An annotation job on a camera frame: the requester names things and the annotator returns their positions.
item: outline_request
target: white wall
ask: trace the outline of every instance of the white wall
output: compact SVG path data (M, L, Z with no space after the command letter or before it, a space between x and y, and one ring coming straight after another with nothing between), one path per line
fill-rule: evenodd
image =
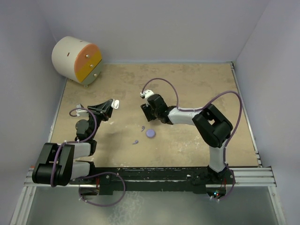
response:
M37 0L54 37L109 62L236 60L269 0Z
M300 1L271 0L236 62L264 166L290 225L300 221Z
M0 1L0 224L11 220L62 92L51 63L55 45L34 0Z

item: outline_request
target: cable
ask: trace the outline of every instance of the cable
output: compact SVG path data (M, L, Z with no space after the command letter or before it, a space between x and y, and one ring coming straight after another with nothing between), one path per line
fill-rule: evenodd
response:
M93 117L94 122L95 122L95 127L94 127L94 130L93 130L92 134L91 134L88 138L86 138L86 139L84 139L84 140L82 140L82 141L79 141L79 142L75 142L75 141L64 142L64 143L62 143L62 144L58 147L57 152L56 152L56 154L55 154L54 161L53 161L53 167L52 167L51 178L50 178L50 185L51 185L51 187L53 187L53 188L56 186L56 185L54 185L54 176L55 176L55 171L56 171L56 163L57 163L57 160L58 160L58 157L59 157L59 154L60 154L60 151L61 151L62 147L63 147L65 144L67 144L67 143L73 143L73 144L74 144L74 143L82 143L82 142L86 142L87 140L89 140L89 139L95 134L96 129L97 129L97 121L96 121L96 117L95 117L95 115L94 115L89 109L86 109L86 108L75 108L75 109L72 109L72 110L69 112L69 115L72 116L72 117L75 117L74 115L71 114L71 112L73 112L73 111L75 111L75 110L77 110L77 109L85 110L85 111L87 111L89 114L91 114L91 116Z
M99 186L99 183L100 183L100 178L97 177L97 178L96 178L96 189L97 189L98 191L100 190L100 188L98 187L98 186Z
M144 92L146 86L147 86L151 81L154 81L154 80L165 81L165 82L167 82L167 83L173 88L173 90L174 90L174 92L175 92L175 95L176 95L176 107L178 108L179 97L178 97L177 90L175 89L175 87L173 86L173 84L171 84L171 82L169 82L168 80L166 80L166 79L164 79L164 78L156 77L156 78L150 79L147 83L145 83L144 87L142 88L142 93Z
M92 176L80 177L80 178L81 179L89 179L89 178L94 178L94 177L98 177L98 176L106 175L106 174L116 175L122 181L122 184L123 184L123 193L122 193L122 196L117 201L115 201L115 202L113 202L111 204L106 204L106 205L90 202L88 200L85 200L83 198L83 196L80 194L80 187L79 187L78 194L79 194L80 199L83 200L84 202L88 203L88 204L95 205L95 206L98 206L98 207L110 207L110 206L118 204L122 200L122 198L124 197L124 195L125 195L126 186L125 186L125 182L124 182L123 178L121 178L117 173L114 173L114 172L102 172L102 173L98 173L98 174L95 174L95 175L92 175Z
M221 190L222 186L223 186L224 180L222 180L222 184L221 187L219 187L218 191Z
M205 109L206 107L208 107L212 102L214 102L216 99L218 99L219 97L221 97L222 95L225 95L225 94L228 94L228 93L232 93L232 94L235 94L238 99L239 99L239 103L240 103L240 110L239 110L239 116L238 116L238 119L237 119L237 122L235 124L235 127L231 133L231 135L229 136L229 138L227 139L225 145L224 145L224 148L223 148L223 162L224 162L224 165L225 167L230 171L230 173L232 174L232 177L233 177L233 184L232 184L232 188L230 189L230 191L228 192L228 194L226 196L228 196L232 190L233 190L233 187L234 187L234 184L235 184L235 176L234 176L234 173L232 170L229 169L228 167L228 164L226 163L226 147L228 146L230 140L232 139L233 135L235 134L239 124L240 124L240 119L241 119L241 116L242 116L242 108L243 108L243 103L242 103L242 99L240 97L240 95L236 92L236 91L233 91L233 90L228 90L228 91L224 91L220 94L218 94L217 96L215 96L212 100L210 100L205 106L201 107L201 108L197 108L197 109L180 109L179 108L179 97L178 97L178 93L175 89L175 87L166 79L164 78L159 78L159 77L156 77L156 78L152 78L150 79L143 87L142 89L142 93L144 92L146 86L151 82L151 81L154 81L154 80L162 80L162 81L165 81L167 82L174 90L175 92L175 95L176 95L176 108L179 110L179 111L182 111L182 112L198 112L198 111L201 111L203 109Z

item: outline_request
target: yellow stripe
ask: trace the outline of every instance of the yellow stripe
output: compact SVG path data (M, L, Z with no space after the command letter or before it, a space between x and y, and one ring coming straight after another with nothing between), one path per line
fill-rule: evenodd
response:
M79 82L82 82L101 60L102 60L101 52L97 51L90 58L90 60L76 73L77 80Z

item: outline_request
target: beige work surface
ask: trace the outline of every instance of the beige work surface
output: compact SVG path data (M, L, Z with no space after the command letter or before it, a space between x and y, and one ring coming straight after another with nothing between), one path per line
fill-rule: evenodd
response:
M195 126L166 125L160 121L147 122L140 105L140 92L151 78L162 77L177 89L180 107L205 105L215 95L226 90L237 90L229 64L106 64L94 83L85 88L67 81L52 142L72 141L75 124L80 117L68 112L77 104L98 105L110 98L120 100L108 122L102 122L95 140L93 156L81 160L93 161L96 166L207 166L209 147ZM176 104L172 88L163 81L153 81L147 89L160 94L168 105ZM214 105L232 122L238 117L239 102L234 94L227 94ZM156 132L153 139L146 130ZM242 115L236 135L227 147L230 166L258 165L250 131Z

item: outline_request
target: purple disc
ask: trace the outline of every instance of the purple disc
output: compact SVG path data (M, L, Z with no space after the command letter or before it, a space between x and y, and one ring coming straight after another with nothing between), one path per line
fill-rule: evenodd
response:
M146 136L149 138L153 138L155 136L155 131L153 129L148 129L146 131Z

